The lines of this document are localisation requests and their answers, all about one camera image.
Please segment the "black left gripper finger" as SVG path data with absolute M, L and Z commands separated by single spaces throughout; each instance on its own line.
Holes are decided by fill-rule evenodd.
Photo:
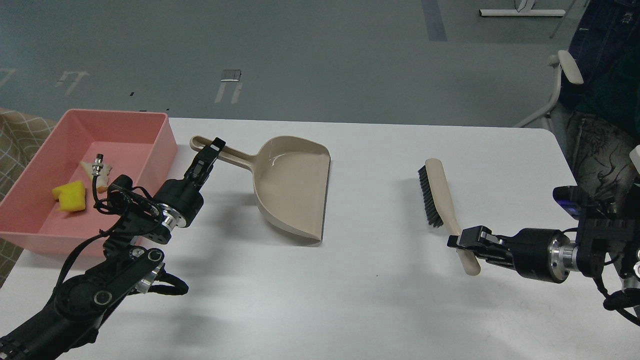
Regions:
M 185 171 L 183 180 L 186 180 L 188 186 L 194 191 L 200 191 L 206 180 L 213 171 L 215 161 L 217 161 L 220 153 L 226 147 L 226 141 L 216 137 L 213 140 L 205 137 L 192 137 L 190 139 L 192 150 L 198 153 L 192 160 L 189 168 Z

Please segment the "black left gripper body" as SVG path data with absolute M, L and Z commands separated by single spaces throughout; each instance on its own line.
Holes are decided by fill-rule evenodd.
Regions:
M 191 225 L 204 204 L 201 187 L 198 182 L 187 178 L 165 180 L 152 196 L 153 201 L 162 208 L 162 225 L 165 228 L 185 228 Z

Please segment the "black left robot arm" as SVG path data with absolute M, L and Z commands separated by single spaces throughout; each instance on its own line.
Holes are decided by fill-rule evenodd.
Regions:
M 183 178 L 164 182 L 156 194 L 120 175 L 94 206 L 118 215 L 107 230 L 83 241 L 66 258 L 43 309 L 1 338 L 3 360 L 54 360 L 94 343 L 100 327 L 127 296 L 156 293 L 183 296 L 185 281 L 165 269 L 158 248 L 137 245 L 139 238 L 166 244 L 174 228 L 188 227 L 204 203 L 201 187 L 226 148 L 220 138 L 197 148 Z

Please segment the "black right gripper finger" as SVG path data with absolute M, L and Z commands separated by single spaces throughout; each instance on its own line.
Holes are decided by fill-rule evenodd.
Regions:
M 482 267 L 478 259 L 484 260 L 487 264 L 496 265 L 514 271 L 515 265 L 513 257 L 506 248 L 501 246 L 462 248 L 457 244 L 459 235 L 450 235 L 446 241 L 446 246 L 455 249 L 462 264 L 462 269 L 466 275 L 479 275 Z
M 460 234 L 460 248 L 471 251 L 508 250 L 506 239 L 494 235 L 484 225 L 464 228 Z

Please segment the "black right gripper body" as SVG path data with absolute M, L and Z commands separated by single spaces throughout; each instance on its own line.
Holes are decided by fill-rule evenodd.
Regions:
M 509 239 L 515 271 L 530 280 L 561 284 L 578 269 L 578 246 L 560 230 L 524 228 Z

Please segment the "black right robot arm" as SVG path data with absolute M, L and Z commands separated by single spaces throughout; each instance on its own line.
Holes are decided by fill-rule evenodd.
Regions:
M 639 209 L 615 209 L 615 199 L 589 196 L 578 186 L 556 187 L 553 199 L 578 221 L 573 228 L 522 228 L 494 234 L 484 225 L 450 235 L 447 246 L 470 251 L 519 276 L 560 284 L 571 272 L 593 280 L 602 306 L 639 324 Z

